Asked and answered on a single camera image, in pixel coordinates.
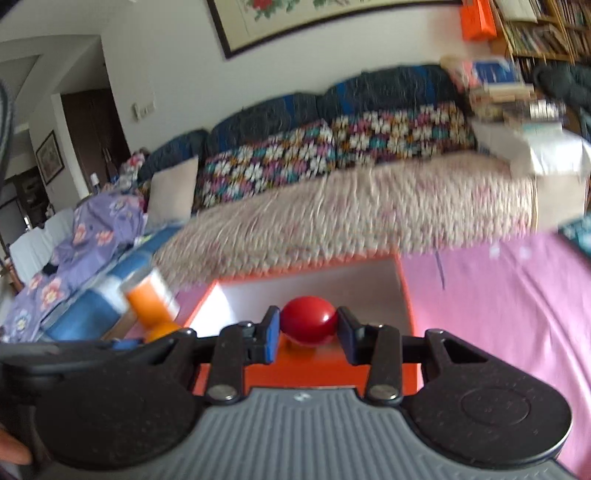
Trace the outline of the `person's hand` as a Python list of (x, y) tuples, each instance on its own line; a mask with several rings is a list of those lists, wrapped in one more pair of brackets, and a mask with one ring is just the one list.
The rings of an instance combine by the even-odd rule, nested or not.
[(30, 450), (3, 428), (0, 429), (0, 460), (15, 465), (29, 465), (32, 461)]

